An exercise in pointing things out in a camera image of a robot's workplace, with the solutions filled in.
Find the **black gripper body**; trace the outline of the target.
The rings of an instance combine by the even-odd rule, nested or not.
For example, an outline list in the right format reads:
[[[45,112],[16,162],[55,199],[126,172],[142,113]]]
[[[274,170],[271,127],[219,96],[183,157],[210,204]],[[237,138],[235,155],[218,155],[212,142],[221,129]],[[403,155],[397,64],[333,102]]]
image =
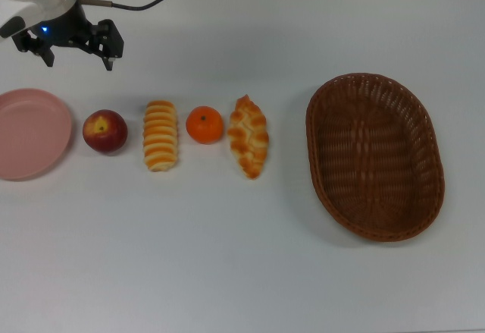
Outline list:
[[[30,31],[38,38],[56,44],[68,42],[80,33],[89,33],[90,26],[80,0],[76,0],[67,12],[32,26]]]

